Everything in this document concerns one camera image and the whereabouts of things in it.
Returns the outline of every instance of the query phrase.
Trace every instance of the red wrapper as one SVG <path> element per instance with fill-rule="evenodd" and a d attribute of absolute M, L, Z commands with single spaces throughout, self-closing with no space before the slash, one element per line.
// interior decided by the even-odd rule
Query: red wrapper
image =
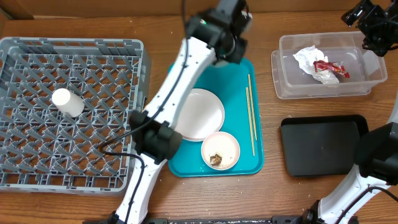
<path fill-rule="evenodd" d="M 339 65 L 335 62 L 324 62 L 322 60 L 316 61 L 313 63 L 315 67 L 315 72 L 321 72 L 325 70 L 331 70 L 333 72 L 339 73 L 340 75 L 344 76 L 345 78 L 349 78 L 349 73 L 346 72 L 344 66 Z"/>

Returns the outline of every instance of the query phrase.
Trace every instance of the chopstick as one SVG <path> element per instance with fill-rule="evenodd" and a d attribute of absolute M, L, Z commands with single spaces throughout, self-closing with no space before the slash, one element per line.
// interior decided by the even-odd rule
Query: chopstick
<path fill-rule="evenodd" d="M 251 124 L 251 113 L 250 113 L 250 99 L 249 99 L 249 88 L 246 87 L 246 98 L 248 100 L 248 113 L 249 113 L 249 124 L 250 124 L 250 138 L 251 138 L 251 148 L 253 150 L 253 156 L 256 156 L 256 152 L 254 151 L 254 141 L 253 141 L 253 126 Z"/>
<path fill-rule="evenodd" d="M 249 77 L 249 90 L 250 90 L 250 100 L 251 100 L 251 113 L 252 113 L 252 117 L 253 117 L 253 126 L 254 126 L 254 136 L 256 137 L 256 141 L 257 141 L 256 118 L 254 117 L 253 94 L 251 91 L 250 74 L 248 75 L 248 77 Z"/>

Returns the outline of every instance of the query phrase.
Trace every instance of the white bowl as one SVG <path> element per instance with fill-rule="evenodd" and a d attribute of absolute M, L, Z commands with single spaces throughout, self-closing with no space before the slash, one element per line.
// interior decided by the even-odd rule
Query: white bowl
<path fill-rule="evenodd" d="M 210 157 L 218 154 L 222 157 L 221 164 L 212 166 Z M 227 170 L 235 166 L 241 155 L 241 149 L 234 136 L 226 132 L 209 135 L 201 145 L 201 157 L 205 163 L 215 170 Z"/>
<path fill-rule="evenodd" d="M 186 140 L 203 141 L 221 129 L 224 118 L 224 106 L 214 93 L 192 89 L 181 109 L 175 131 Z"/>

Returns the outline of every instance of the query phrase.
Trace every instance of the clear plastic bin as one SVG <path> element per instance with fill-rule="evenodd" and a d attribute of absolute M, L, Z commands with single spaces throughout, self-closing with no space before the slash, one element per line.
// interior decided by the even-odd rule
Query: clear plastic bin
<path fill-rule="evenodd" d="M 285 35 L 279 50 L 271 55 L 272 77 L 280 99 L 367 95 L 371 88 L 387 80 L 384 59 L 362 49 L 361 32 Z M 350 78 L 341 75 L 337 84 L 322 84 L 300 69 L 293 54 L 315 45 L 329 62 L 341 63 Z"/>

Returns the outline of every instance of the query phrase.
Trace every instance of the dish rack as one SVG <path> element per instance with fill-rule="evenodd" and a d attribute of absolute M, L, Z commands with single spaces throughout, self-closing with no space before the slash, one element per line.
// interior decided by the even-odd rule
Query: dish rack
<path fill-rule="evenodd" d="M 0 41 L 0 190 L 115 195 L 134 160 L 98 146 L 125 131 L 148 95 L 150 58 L 140 40 L 7 37 Z M 67 88 L 85 109 L 51 102 Z M 125 138 L 108 146 L 131 152 Z"/>

